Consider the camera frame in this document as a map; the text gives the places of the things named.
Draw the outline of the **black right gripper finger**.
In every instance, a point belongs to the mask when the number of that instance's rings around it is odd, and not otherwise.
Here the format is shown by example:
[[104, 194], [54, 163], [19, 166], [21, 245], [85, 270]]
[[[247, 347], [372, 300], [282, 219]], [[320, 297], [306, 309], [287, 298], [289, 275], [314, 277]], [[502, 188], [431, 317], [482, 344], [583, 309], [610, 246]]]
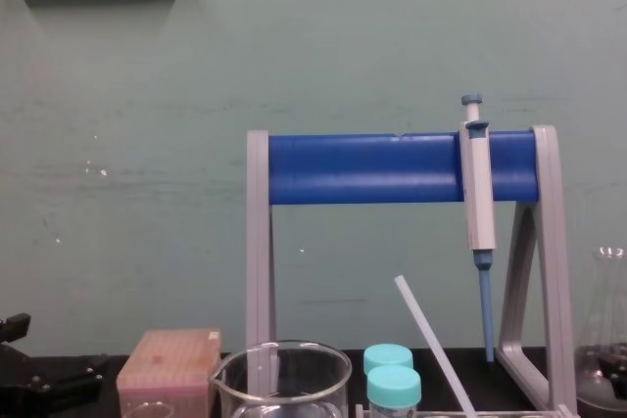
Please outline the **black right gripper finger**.
[[626, 347], [611, 346], [597, 354], [597, 362], [602, 375], [610, 382], [626, 381]]

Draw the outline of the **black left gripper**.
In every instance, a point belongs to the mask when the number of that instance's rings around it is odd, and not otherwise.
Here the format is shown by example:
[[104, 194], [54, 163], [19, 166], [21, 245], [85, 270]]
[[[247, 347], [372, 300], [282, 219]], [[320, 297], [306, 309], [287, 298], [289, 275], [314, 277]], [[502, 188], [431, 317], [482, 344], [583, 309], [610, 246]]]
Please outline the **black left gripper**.
[[24, 338], [31, 316], [19, 313], [0, 321], [1, 345], [1, 416], [27, 417], [28, 389], [46, 401], [93, 400], [101, 392], [110, 357], [86, 356], [72, 371], [56, 369], [49, 374], [36, 373], [31, 357], [3, 343]]

